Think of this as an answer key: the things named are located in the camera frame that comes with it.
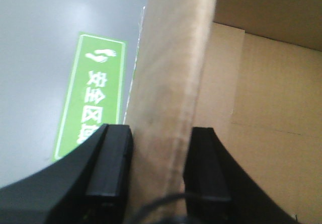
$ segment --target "brown cardboard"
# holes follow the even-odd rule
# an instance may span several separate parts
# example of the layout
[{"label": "brown cardboard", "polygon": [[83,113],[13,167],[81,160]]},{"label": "brown cardboard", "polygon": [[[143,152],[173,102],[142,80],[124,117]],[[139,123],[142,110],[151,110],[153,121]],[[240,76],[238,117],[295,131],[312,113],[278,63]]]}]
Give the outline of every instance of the brown cardboard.
[{"label": "brown cardboard", "polygon": [[148,2],[126,119],[135,141],[129,213],[180,187],[214,1]]},{"label": "brown cardboard", "polygon": [[244,30],[213,24],[205,54],[193,124],[214,127],[224,143],[228,140],[244,36]]},{"label": "brown cardboard", "polygon": [[214,21],[322,51],[322,0],[218,0]]},{"label": "brown cardboard", "polygon": [[320,49],[322,3],[300,0],[318,5],[298,17],[296,0],[268,1],[219,0],[215,19],[229,16],[225,24],[242,29],[212,24],[208,41],[214,0],[149,0],[126,121],[135,142],[130,212],[180,190],[190,129],[199,125],[214,127],[288,214],[322,221],[322,52],[244,31]]},{"label": "brown cardboard", "polygon": [[321,79],[322,52],[214,24],[194,119],[304,223],[321,220]]}]

